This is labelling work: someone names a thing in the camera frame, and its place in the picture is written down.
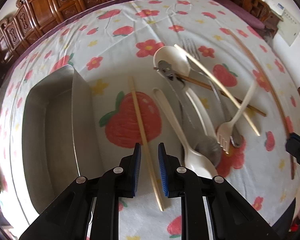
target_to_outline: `tablecloth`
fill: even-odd
[[[133,75],[158,179],[157,146],[181,158],[174,131],[152,97],[152,89],[164,91],[179,113],[178,102],[165,80],[153,70],[153,55],[162,46],[192,38],[200,61],[237,98],[243,99],[253,79],[258,88],[251,105],[267,113],[249,112],[260,130],[257,137],[244,118],[238,121],[243,136],[240,148],[222,155],[217,167],[245,199],[273,225],[290,205],[300,184],[300,167],[290,178],[290,156],[279,111],[244,52],[227,32],[232,30],[263,66],[282,104],[290,131],[300,135],[300,97],[280,59],[266,42],[239,17],[213,0],[136,0],[91,12],[56,31],[41,42],[14,69],[0,116],[0,170],[2,212],[22,233],[38,216],[27,193],[22,162],[22,118],[30,89],[51,72],[71,64],[91,87],[98,147],[105,170],[132,154],[140,141],[136,118],[129,116],[131,94],[127,77]],[[210,115],[215,128],[220,110],[213,93],[191,85]],[[232,115],[236,108],[229,101]],[[137,197],[121,199],[120,239],[168,239],[180,237],[179,199],[165,199],[165,211],[156,204],[145,160]]]

